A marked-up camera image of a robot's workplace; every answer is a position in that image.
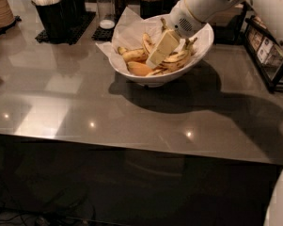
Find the banana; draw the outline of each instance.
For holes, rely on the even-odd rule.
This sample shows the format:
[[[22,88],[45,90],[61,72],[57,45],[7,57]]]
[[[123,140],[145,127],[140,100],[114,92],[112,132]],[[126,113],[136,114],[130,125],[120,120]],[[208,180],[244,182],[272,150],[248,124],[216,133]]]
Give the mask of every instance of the banana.
[[[150,54],[150,51],[154,47],[154,43],[148,33],[143,33],[142,35],[142,47],[147,55]]]
[[[125,47],[121,47],[121,46],[119,46],[118,47],[118,53],[120,54],[120,55],[123,55],[125,52],[127,52],[128,51],[128,49],[127,48],[125,48]]]
[[[147,74],[152,72],[151,67],[149,67],[145,63],[135,61],[128,62],[128,70],[130,73],[137,76],[146,76]]]
[[[148,55],[144,52],[142,48],[140,48],[140,49],[127,50],[122,54],[122,57],[125,63],[128,63],[130,61],[135,61],[135,62],[145,61],[147,60]]]

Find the bowl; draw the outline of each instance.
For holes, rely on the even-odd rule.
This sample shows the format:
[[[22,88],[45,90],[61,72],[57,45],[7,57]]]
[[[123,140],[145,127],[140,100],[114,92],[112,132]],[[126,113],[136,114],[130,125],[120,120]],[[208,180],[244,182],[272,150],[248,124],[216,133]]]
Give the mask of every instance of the bowl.
[[[154,18],[150,18],[149,20],[159,20],[160,21],[161,17],[162,16],[156,16]],[[160,87],[164,85],[165,83],[173,81],[181,77],[185,73],[189,72],[204,56],[207,55],[207,53],[212,47],[213,40],[214,40],[214,33],[212,30],[212,27],[209,24],[205,24],[191,38],[194,38],[194,37],[197,37],[197,41],[194,44],[194,49],[196,52],[190,57],[189,61],[187,61],[187,63],[185,64],[183,68],[173,73],[163,74],[163,75],[154,75],[154,76],[133,75],[132,73],[128,71],[126,63],[124,62],[122,56],[118,54],[116,49],[112,51],[109,57],[109,62],[116,72],[122,74],[127,79],[141,86],[147,86],[150,88]],[[181,40],[181,45],[178,48],[183,46],[183,44],[184,44],[184,40]],[[140,45],[136,45],[136,44],[131,44],[131,45],[132,47],[138,47],[138,46],[140,47]]]

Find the countertop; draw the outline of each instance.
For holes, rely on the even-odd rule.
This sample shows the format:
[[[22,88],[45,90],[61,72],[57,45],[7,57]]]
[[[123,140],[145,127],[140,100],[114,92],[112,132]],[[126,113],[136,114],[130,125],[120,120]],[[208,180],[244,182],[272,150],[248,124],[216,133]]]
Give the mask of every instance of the countertop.
[[[74,45],[38,43],[34,6],[8,2],[22,21],[0,36],[0,134],[283,164],[283,93],[242,46],[216,44],[185,76],[145,89],[98,49],[96,20]]]

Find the gray countertop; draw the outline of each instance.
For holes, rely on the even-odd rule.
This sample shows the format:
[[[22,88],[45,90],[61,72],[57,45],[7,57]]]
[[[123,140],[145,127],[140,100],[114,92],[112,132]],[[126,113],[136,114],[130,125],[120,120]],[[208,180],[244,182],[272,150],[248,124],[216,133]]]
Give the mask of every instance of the gray countertop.
[[[283,164],[283,93],[268,92],[242,46],[214,45],[145,89],[97,48],[96,20],[74,45],[38,43],[31,2],[8,1],[22,21],[0,36],[0,134]]]

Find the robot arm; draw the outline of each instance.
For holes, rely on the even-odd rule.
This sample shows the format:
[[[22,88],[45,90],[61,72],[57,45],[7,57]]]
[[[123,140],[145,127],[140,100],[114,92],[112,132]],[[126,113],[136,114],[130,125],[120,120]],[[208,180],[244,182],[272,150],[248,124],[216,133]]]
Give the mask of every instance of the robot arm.
[[[166,18],[170,29],[157,42],[147,64],[157,66],[179,45],[180,39],[190,38],[215,13],[242,1],[256,11],[283,49],[283,0],[180,0]]]

